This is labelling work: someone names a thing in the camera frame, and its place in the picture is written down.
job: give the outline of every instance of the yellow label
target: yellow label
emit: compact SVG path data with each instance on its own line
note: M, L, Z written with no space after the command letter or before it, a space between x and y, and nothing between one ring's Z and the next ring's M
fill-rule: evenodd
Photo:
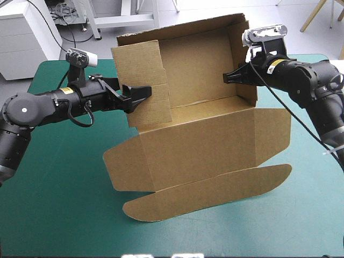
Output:
M71 94L74 92L70 87L61 88L60 90L62 90L64 94Z
M268 70L267 70L267 74L273 74L275 67L283 61L286 61L286 60L285 59L277 59L274 62L272 62L271 65L269 66Z

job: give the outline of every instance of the cardboard box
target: cardboard box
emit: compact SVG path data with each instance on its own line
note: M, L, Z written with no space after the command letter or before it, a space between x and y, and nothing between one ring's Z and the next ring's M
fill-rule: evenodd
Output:
M154 192L124 212L157 221L279 186L291 166L257 168L289 145L284 109L255 109L256 87L225 84L245 61L242 13L123 35L113 56L122 84L152 85L133 114L139 135L105 152L119 191Z

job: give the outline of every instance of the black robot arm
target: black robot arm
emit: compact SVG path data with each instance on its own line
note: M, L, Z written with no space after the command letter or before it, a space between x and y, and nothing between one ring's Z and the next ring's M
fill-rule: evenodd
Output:
M305 109L323 144L338 148L335 158L344 167L343 75L328 60L303 63L286 55L284 25L246 30L250 60L239 69L223 74L225 83L268 85L285 91Z
M33 95L21 93L9 98L0 113L0 186L12 177L22 160L36 126L70 119L74 124L90 127L95 111L123 110L131 113L152 95L150 86L122 85L117 78L90 75L85 79L84 69L96 66L94 54L72 48L66 54L70 63L68 86ZM91 122L84 124L76 117L88 114Z

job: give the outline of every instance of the green table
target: green table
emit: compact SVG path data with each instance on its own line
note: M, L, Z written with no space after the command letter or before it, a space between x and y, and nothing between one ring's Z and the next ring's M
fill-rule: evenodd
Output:
M298 58L315 62L325 57ZM64 61L42 63L30 92L54 89L67 69ZM100 60L87 73L116 76L113 60ZM304 110L287 94L278 94L311 126ZM258 107L281 106L260 87ZM295 120L290 147L263 165L292 164L291 175L280 187L156 223L124 215L122 205L144 193L116 192L102 159L105 150L136 134L121 111L97 112L91 128L70 121L36 128L15 177L0 189L3 255L343 254L344 176Z

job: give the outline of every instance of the cable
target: cable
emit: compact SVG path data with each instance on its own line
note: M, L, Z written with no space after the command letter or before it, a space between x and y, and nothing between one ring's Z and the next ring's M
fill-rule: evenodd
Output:
M87 112L87 114L89 115L89 117L91 118L91 123L90 124L84 124L78 120L75 119L75 117L73 117L73 115L71 114L71 102L68 99L58 99L59 102L67 102L68 103L68 118L70 121L72 121L74 124L80 126L80 127L91 127L94 123L95 123L95 117L90 109L91 106L91 101L86 101L84 104L84 109Z
M56 90L58 90L58 89L61 88L61 86L62 86L64 80L66 79L66 77L67 77L67 75L68 75L68 71L69 71L69 70L67 70L66 73L64 74L64 76L62 77L62 79L61 79L61 81L60 81L58 87L56 88Z
M271 92L272 95L274 95L274 97L278 100L278 102L280 102L282 104L282 106L284 106L284 108L306 129L306 131L318 142L320 143L325 149L327 149L328 151L330 151L330 148L328 148L306 125L304 122L301 121L301 119L299 119L291 110L290 108L288 108L288 106L276 95L276 93L272 90L272 88L266 83L266 81L262 78L262 76L260 76L260 74L257 72L257 70L254 68L252 62L249 62L252 70L254 71L254 73L259 77L259 79L263 82L263 84L268 88L268 90ZM338 164L340 165L340 167L342 168L342 170L344 171L344 166L341 164L341 162L339 161L338 157L334 154L331 153L331 155L334 157L334 159L336 160L336 162L338 162Z
M52 29L50 28L50 26L49 26L47 20L45 19L44 15L42 14L42 12L41 12L41 11L38 9L38 7L37 7L34 3L32 3L30 0L27 0L27 1L28 1L30 4L32 4L32 6L35 7L36 10L39 12L39 14L43 17L43 20L44 20L45 23L47 24L48 29L50 30L50 33L52 34L52 36L53 36L55 42L59 45L59 47L60 47L63 51L67 52L67 51L60 45L60 43L58 42L58 40L56 39L54 33L52 32Z
M89 41L94 35L92 34L88 39L85 39L85 40L78 40L76 41L76 43L83 43L83 42L86 42L86 41ZM70 39L66 39L65 37L61 36L62 39L66 40L66 41L69 41L69 42L74 42Z
M72 38L73 38L73 40L72 40L72 41L70 40L70 41L73 42L73 43L74 43L74 47L76 47L75 37L74 37L73 31L71 30L69 24L65 21L65 19L64 19L62 16L58 15L57 13L51 12L50 14L51 14L51 15L56 15L60 20L63 20L64 23L66 23L67 28L68 28L68 30L69 30L69 32L70 32Z
M58 17L58 19L60 19L60 20L62 19L62 20L66 23L67 28L68 28L68 30L69 30L71 36L73 37L73 41L72 41L72 42L74 43L74 47L76 48L75 37L74 37L73 32L71 31L71 28L70 28L69 24L65 21L65 19L64 19L62 16L58 15L57 13L51 12L50 14L51 14L51 15L56 15L56 16ZM68 75L68 70L66 71L66 73L64 74L64 76L62 77L62 79L60 80L60 83L59 83L59 85L58 85L58 87L57 87L56 89L60 89L60 88L61 88L61 86L62 86L64 80L65 80L66 77L67 77L67 75Z

